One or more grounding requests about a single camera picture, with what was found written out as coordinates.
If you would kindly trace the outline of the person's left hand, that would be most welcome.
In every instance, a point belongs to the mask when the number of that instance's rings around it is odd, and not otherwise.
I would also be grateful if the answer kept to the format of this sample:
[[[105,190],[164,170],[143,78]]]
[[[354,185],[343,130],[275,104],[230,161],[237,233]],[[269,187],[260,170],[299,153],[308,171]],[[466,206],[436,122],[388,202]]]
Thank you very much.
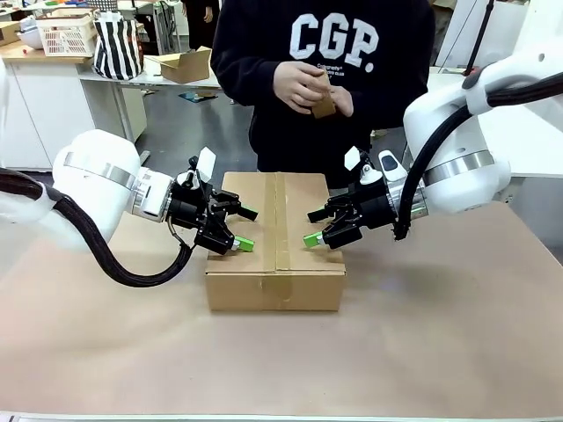
[[[354,103],[351,93],[342,86],[332,85],[329,90],[330,98],[335,108],[345,117],[354,114]]]

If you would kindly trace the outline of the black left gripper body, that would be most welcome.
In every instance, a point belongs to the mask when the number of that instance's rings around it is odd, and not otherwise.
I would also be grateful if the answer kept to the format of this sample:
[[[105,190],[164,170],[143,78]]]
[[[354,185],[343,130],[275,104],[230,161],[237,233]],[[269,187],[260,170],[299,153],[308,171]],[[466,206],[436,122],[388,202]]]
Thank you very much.
[[[172,182],[166,223],[173,236],[176,226],[196,229],[196,236],[211,236],[212,223],[208,217],[210,190],[199,173],[181,173]]]

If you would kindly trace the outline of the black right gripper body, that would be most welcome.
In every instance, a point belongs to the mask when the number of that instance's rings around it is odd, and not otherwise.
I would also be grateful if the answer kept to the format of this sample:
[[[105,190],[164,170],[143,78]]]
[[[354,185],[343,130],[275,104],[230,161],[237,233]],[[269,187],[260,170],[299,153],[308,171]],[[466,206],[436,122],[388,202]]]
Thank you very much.
[[[396,220],[396,212],[388,199],[388,189],[384,177],[367,185],[356,181],[348,186],[353,212],[347,222],[356,227],[377,229]]]

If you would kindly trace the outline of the person's right hand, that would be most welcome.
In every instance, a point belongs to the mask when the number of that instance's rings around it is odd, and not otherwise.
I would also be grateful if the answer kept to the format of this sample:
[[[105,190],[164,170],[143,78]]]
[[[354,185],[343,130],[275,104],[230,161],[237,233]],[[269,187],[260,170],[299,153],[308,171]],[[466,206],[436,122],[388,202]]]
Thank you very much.
[[[324,74],[305,62],[281,62],[274,71],[274,95],[295,112],[311,114],[330,91]]]

